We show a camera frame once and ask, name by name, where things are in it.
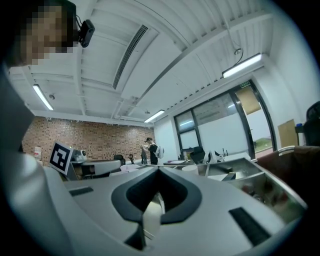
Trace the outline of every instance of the webcam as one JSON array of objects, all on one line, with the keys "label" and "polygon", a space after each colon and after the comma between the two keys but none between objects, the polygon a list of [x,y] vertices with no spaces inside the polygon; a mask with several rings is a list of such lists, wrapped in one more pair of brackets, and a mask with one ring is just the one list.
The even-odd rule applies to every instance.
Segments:
[{"label": "webcam", "polygon": [[86,48],[89,45],[95,30],[96,30],[95,26],[92,24],[92,22],[89,19],[86,19],[82,23],[79,30],[79,43],[83,48]]}]

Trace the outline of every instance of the black slot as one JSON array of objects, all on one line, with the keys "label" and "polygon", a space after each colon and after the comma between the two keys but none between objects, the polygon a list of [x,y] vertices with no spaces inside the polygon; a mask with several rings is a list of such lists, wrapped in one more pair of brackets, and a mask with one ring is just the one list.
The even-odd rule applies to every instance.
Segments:
[{"label": "black slot", "polygon": [[79,187],[79,188],[69,190],[69,193],[71,196],[74,197],[74,196],[79,196],[79,195],[89,193],[91,191],[94,191],[94,190],[91,187],[86,186],[86,187]]},{"label": "black slot", "polygon": [[251,241],[253,246],[257,246],[267,240],[270,235],[260,226],[242,207],[229,211],[244,234]]}]

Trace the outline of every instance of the ceiling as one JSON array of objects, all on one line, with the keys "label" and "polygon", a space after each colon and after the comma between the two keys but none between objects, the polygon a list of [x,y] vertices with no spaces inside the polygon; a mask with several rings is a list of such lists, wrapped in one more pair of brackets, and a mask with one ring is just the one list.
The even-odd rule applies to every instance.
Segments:
[{"label": "ceiling", "polygon": [[[36,116],[149,126],[143,121],[159,110],[214,89],[222,72],[240,59],[235,49],[243,49],[243,60],[271,49],[272,15],[258,0],[73,2],[81,20],[95,26],[89,46],[10,69],[13,87]],[[142,25],[148,30],[114,89],[119,65]],[[53,111],[33,84],[40,85]]]}]

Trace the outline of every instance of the ceiling light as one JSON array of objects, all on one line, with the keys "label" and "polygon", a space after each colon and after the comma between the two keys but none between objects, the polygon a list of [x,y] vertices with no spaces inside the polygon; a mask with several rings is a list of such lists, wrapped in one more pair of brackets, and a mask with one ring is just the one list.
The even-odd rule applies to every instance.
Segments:
[{"label": "ceiling light", "polygon": [[254,63],[257,63],[258,61],[261,60],[261,53],[258,53],[250,58],[247,58],[246,60],[240,62],[239,64],[227,69],[226,71],[222,72],[223,78],[228,78],[232,75],[234,75],[235,73],[251,66]]},{"label": "ceiling light", "polygon": [[148,118],[147,120],[145,120],[145,123],[149,123],[151,120],[157,118],[158,116],[160,116],[161,114],[163,114],[165,111],[164,110],[160,110],[157,113],[155,113],[153,116],[151,116],[150,118]]},{"label": "ceiling light", "polygon": [[34,84],[33,85],[33,89],[35,90],[36,94],[38,94],[38,96],[40,97],[42,102],[45,104],[45,106],[49,110],[54,110],[53,107],[50,105],[50,103],[47,101],[47,99],[46,99],[45,95],[43,94],[43,92],[41,91],[39,84]]},{"label": "ceiling light", "polygon": [[180,124],[180,126],[184,126],[184,125],[186,125],[186,124],[189,124],[189,123],[193,123],[194,121],[188,121],[188,122],[184,122],[184,123],[182,123],[182,124]]}]

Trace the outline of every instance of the office chair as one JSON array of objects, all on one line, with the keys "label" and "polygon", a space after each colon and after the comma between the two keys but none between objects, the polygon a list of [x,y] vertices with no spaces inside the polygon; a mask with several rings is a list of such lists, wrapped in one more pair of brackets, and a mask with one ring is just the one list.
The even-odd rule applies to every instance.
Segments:
[{"label": "office chair", "polygon": [[113,156],[113,160],[120,160],[121,166],[124,166],[126,164],[126,159],[124,159],[122,154],[115,154]]},{"label": "office chair", "polygon": [[194,147],[193,152],[190,153],[190,157],[196,165],[203,163],[205,155],[206,153],[201,146]]},{"label": "office chair", "polygon": [[306,111],[303,133],[307,146],[320,147],[320,101],[313,104]]}]

